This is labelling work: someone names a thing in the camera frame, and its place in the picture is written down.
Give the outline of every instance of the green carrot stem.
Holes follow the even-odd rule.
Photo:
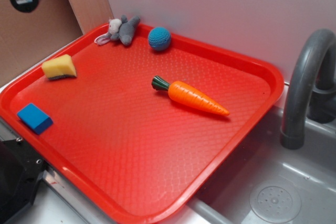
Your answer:
[[[155,90],[168,91],[170,84],[163,80],[160,76],[155,76],[152,81],[152,87]]]

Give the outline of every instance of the gray sink basin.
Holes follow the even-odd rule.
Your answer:
[[[307,120],[304,146],[288,150],[281,117],[273,107],[195,195],[215,223],[336,223],[335,131]]]

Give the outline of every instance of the yellow sponge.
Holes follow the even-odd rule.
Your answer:
[[[70,55],[62,55],[42,63],[42,70],[49,80],[76,77],[76,69]]]

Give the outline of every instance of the white wall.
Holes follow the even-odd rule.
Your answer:
[[[336,0],[109,0],[115,17],[142,23],[273,63],[289,81],[309,35],[336,32]]]

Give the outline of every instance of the stuffed toy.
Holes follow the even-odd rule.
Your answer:
[[[111,36],[116,34],[119,31],[119,27],[121,26],[121,20],[118,18],[109,19],[109,30],[106,34],[98,36],[94,43],[102,46],[111,40]]]
[[[140,17],[134,16],[129,21],[125,15],[121,16],[121,26],[119,31],[111,36],[111,40],[120,40],[125,46],[129,46],[132,43],[135,30],[140,23]]]

